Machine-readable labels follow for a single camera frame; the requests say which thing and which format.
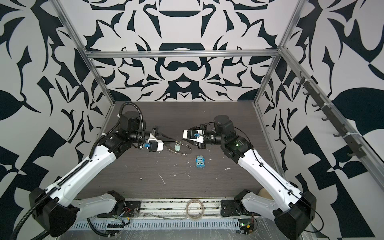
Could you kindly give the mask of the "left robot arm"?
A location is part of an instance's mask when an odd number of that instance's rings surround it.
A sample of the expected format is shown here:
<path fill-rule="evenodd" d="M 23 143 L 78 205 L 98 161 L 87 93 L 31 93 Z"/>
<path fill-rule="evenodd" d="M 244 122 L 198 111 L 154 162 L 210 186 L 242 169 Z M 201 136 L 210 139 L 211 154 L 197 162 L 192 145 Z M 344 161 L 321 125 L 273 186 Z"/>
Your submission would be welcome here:
<path fill-rule="evenodd" d="M 153 153 L 162 151 L 166 144 L 175 143 L 175 139 L 159 132 L 158 127 L 148 132 L 146 126 L 138 105 L 124 102 L 115 126 L 95 141 L 90 154 L 83 161 L 47 188 L 36 188 L 30 193 L 31 208 L 18 222 L 10 238 L 17 239 L 29 217 L 33 217 L 43 227 L 44 231 L 36 236 L 37 240 L 41 240 L 47 236 L 61 236 L 83 219 L 120 211 L 125 199 L 115 191 L 83 200 L 76 200 L 76 196 L 104 168 L 130 148 L 147 149 Z"/>

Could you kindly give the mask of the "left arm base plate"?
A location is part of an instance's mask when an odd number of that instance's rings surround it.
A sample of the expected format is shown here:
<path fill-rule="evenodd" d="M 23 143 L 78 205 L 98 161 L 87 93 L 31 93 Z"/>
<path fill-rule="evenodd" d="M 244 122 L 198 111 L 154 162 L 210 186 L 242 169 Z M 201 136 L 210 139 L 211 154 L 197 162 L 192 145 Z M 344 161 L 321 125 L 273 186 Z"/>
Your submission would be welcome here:
<path fill-rule="evenodd" d="M 118 215 L 121 218 L 138 217 L 141 211 L 141 201 L 125 201 L 121 208 L 118 208 Z"/>

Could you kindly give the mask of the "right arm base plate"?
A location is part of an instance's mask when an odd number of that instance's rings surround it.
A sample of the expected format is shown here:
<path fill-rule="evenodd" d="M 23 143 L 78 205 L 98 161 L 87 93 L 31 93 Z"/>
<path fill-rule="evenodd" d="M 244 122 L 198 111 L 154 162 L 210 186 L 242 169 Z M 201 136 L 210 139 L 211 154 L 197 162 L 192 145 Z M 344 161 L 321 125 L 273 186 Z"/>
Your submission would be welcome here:
<path fill-rule="evenodd" d="M 247 216 L 249 212 L 239 200 L 221 200 L 220 215 L 224 218 Z"/>

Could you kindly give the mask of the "pale green key tag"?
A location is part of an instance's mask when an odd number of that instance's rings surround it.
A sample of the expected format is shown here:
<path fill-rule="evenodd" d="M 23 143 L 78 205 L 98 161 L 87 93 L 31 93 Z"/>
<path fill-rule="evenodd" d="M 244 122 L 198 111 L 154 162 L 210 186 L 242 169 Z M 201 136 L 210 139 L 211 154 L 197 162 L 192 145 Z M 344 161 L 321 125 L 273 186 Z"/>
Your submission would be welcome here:
<path fill-rule="evenodd" d="M 181 151 L 181 144 L 179 144 L 179 143 L 177 143 L 177 144 L 175 144 L 175 151 L 176 152 L 180 152 Z"/>

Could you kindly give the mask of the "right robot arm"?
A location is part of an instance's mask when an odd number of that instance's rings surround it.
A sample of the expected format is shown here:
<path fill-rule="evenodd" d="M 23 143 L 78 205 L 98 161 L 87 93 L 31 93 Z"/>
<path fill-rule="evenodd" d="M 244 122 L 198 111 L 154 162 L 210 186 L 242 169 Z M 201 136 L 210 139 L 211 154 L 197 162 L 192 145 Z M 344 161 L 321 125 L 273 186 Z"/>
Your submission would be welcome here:
<path fill-rule="evenodd" d="M 249 137 L 234 126 L 227 115 L 216 116 L 214 129 L 200 124 L 183 131 L 183 139 L 204 149 L 218 145 L 226 157 L 250 173 L 270 194 L 261 197 L 243 190 L 236 200 L 248 212 L 266 217 L 276 224 L 289 240 L 297 240 L 318 215 L 317 199 L 310 191 L 301 191 L 277 173 L 258 153 Z"/>

